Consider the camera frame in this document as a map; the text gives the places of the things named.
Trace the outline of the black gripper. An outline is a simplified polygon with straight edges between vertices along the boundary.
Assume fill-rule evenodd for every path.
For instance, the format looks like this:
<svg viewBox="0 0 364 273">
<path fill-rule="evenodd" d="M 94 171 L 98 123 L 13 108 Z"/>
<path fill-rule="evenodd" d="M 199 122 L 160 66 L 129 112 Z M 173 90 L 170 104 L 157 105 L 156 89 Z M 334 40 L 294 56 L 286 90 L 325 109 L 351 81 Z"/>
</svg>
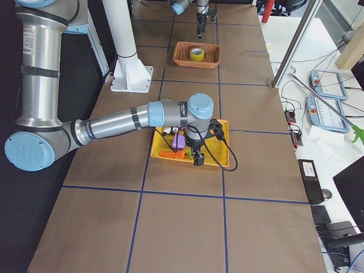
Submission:
<svg viewBox="0 0 364 273">
<path fill-rule="evenodd" d="M 208 18 L 211 22 L 215 21 L 216 11 L 208 11 L 207 13 L 197 13 L 197 37 L 202 38 L 205 33 L 205 25 L 207 24 Z"/>
<path fill-rule="evenodd" d="M 208 132 L 206 134 L 206 139 L 216 137 L 219 141 L 225 139 L 225 134 L 222 129 L 222 125 L 216 119 L 211 119 L 208 127 Z"/>
</svg>

